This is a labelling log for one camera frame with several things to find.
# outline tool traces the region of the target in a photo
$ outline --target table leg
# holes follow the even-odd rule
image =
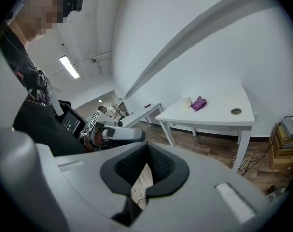
[[[167,122],[160,120],[159,123],[160,123],[162,129],[164,130],[166,137],[167,137],[169,143],[171,144],[171,146],[176,147],[176,143],[173,139],[171,132],[169,131],[169,128],[167,126]]]
[[[164,110],[162,109],[162,106],[161,105],[159,105],[159,112],[160,113],[162,113]],[[169,128],[169,131],[171,130],[171,126],[170,126],[170,124],[169,123],[167,123],[167,127]]]
[[[242,138],[242,131],[238,132],[238,139],[237,139],[237,144],[239,145],[241,142],[241,138]]]
[[[232,168],[232,170],[234,170],[235,172],[238,170],[238,168],[240,167],[244,159],[250,137],[251,137],[251,127],[250,129],[242,130],[241,140],[240,140],[240,144],[239,144],[238,152],[237,152],[237,158],[235,159],[235,163]]]
[[[145,120],[146,120],[148,126],[149,126],[149,127],[152,127],[152,125],[150,124],[150,120],[148,119],[148,116],[145,117]]]
[[[196,129],[194,127],[191,127],[191,131],[193,132],[193,136],[196,137],[196,135],[197,135]]]

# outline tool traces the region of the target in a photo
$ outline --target white table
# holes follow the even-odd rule
[[[147,108],[141,108],[138,111],[134,112],[133,114],[128,115],[126,118],[122,119],[123,127],[132,127],[133,125],[137,124],[142,118],[146,119],[149,127],[152,127],[150,124],[150,120],[148,115],[151,114],[156,109],[159,109],[159,112],[163,112],[161,104],[157,103],[154,105],[150,105]]]
[[[196,128],[217,131],[238,131],[238,153],[233,170],[237,171],[244,158],[254,124],[251,105],[243,86],[231,85],[214,88],[213,90],[196,90],[187,96],[194,102],[198,96],[207,100],[207,105],[195,112],[192,108],[184,108],[183,99],[180,99],[164,112],[159,114],[159,120],[171,146],[176,147],[168,123],[191,127],[196,136]],[[241,114],[234,115],[231,110],[240,108]]]

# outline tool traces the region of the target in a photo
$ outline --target ceiling pipe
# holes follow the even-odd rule
[[[99,13],[100,13],[100,2],[101,2],[101,0],[99,0],[99,3],[98,3],[98,13],[97,13],[97,21],[96,21],[96,23],[97,23],[97,25],[96,25],[96,30],[97,30],[97,47],[98,47],[98,52],[99,52],[99,67],[101,68],[101,72],[102,72],[102,75],[103,75],[103,69],[102,69],[102,66],[101,66],[101,51],[100,51],[100,48],[99,48],[99,19],[100,19],[100,17],[99,17]]]
[[[57,73],[56,75],[52,76],[50,79],[53,79],[55,77],[57,77],[58,75],[62,74],[65,70],[60,71],[59,73]]]
[[[93,59],[93,58],[98,58],[98,57],[102,57],[102,56],[105,56],[105,55],[110,55],[111,53],[112,53],[112,52],[106,52],[106,53],[103,53],[103,54],[100,54],[100,55],[96,55],[96,56],[93,56],[93,57],[90,57],[90,58],[84,59],[84,60],[82,60],[82,61],[80,61],[80,62],[77,62],[77,63],[73,64],[73,66],[75,66],[75,65],[77,65],[77,64],[79,64],[79,63],[85,62],[85,61],[87,61],[87,60]]]

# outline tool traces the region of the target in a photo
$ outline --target fluorescent light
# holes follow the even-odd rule
[[[79,74],[75,71],[74,67],[70,64],[66,55],[59,58],[59,60],[65,66],[67,71],[69,71],[69,73],[74,77],[74,79],[77,79],[78,77],[80,77]]]

